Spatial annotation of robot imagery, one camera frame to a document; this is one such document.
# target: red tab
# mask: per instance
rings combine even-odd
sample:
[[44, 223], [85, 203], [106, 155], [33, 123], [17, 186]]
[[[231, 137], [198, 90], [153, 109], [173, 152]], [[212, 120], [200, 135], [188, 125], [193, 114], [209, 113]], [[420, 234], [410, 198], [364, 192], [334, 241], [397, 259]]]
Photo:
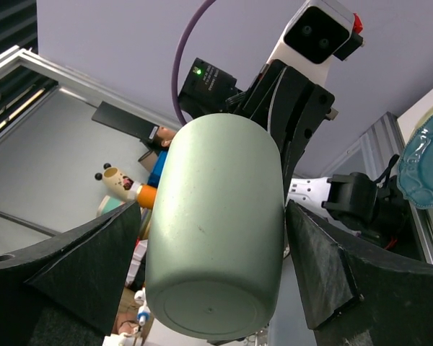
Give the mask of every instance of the red tab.
[[359, 16], [357, 15], [357, 13], [354, 13], [353, 31], [356, 34], [359, 34], [359, 33], [361, 33], [362, 29], [363, 29], [363, 26], [362, 26], [361, 18], [359, 18]]

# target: black cable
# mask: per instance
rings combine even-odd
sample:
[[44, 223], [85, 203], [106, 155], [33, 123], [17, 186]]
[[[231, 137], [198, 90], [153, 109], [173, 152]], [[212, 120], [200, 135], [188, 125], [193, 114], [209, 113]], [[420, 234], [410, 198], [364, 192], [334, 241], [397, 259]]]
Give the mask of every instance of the black cable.
[[385, 178], [385, 181], [383, 182], [383, 187], [387, 187], [388, 181], [390, 180], [391, 170], [398, 163], [398, 160], [399, 160], [399, 155], [394, 154], [391, 157], [390, 161], [388, 162], [387, 168], [385, 168], [383, 173], [376, 180], [374, 180], [374, 183], [378, 184], [382, 182], [382, 180]]

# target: black panel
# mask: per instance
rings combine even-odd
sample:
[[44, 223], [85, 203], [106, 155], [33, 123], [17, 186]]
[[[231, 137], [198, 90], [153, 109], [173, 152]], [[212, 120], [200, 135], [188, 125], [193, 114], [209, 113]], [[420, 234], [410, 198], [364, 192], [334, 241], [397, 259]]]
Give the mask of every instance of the black panel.
[[[294, 202], [286, 223], [305, 316], [319, 346], [433, 346], [433, 265], [376, 247]], [[331, 251], [341, 256], [331, 260]], [[342, 270], [346, 279], [336, 274]], [[355, 292], [347, 302], [340, 297], [350, 287]], [[333, 307], [333, 318], [324, 319]]]
[[125, 110], [111, 106], [106, 102], [101, 103], [92, 116], [92, 120], [130, 136], [137, 137], [145, 143], [149, 140], [152, 130], [157, 126]]
[[101, 346], [140, 223], [138, 204], [129, 203], [9, 254], [0, 262], [0, 346]]
[[227, 72], [196, 58], [178, 95], [180, 108], [193, 119], [227, 112], [227, 99], [240, 92], [236, 81]]

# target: black camera module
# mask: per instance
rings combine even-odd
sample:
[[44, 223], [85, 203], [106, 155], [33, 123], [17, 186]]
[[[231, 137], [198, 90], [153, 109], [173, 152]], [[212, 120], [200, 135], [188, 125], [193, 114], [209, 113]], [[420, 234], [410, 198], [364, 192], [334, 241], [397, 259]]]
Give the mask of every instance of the black camera module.
[[303, 34], [304, 36], [310, 36], [311, 33], [312, 33], [312, 28], [311, 28], [311, 26], [309, 26], [309, 25], [305, 25], [305, 26], [302, 28], [302, 34]]
[[284, 42], [312, 63], [323, 63], [350, 33], [321, 9], [312, 6], [284, 36]]
[[329, 46], [329, 40], [327, 38], [323, 38], [322, 40], [319, 40], [319, 46], [322, 49], [327, 49], [327, 47]]

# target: wall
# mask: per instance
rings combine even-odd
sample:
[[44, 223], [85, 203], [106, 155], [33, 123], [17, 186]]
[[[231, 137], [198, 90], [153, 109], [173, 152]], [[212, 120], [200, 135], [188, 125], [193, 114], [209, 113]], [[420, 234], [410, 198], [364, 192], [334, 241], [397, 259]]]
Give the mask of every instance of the wall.
[[[1, 211], [67, 231], [95, 217], [108, 193], [94, 178], [105, 162], [132, 179], [147, 180], [137, 162], [146, 148], [136, 138], [91, 121], [94, 112], [56, 92], [0, 140]], [[0, 253], [43, 239], [0, 221]]]
[[[175, 119], [170, 72], [178, 39], [203, 0], [38, 0], [39, 53]], [[245, 88], [304, 0], [216, 1], [181, 65], [195, 57]], [[340, 0], [362, 19], [366, 45], [335, 59], [327, 88], [340, 112], [321, 125], [298, 172], [316, 177], [381, 114], [402, 114], [433, 87], [433, 0]]]

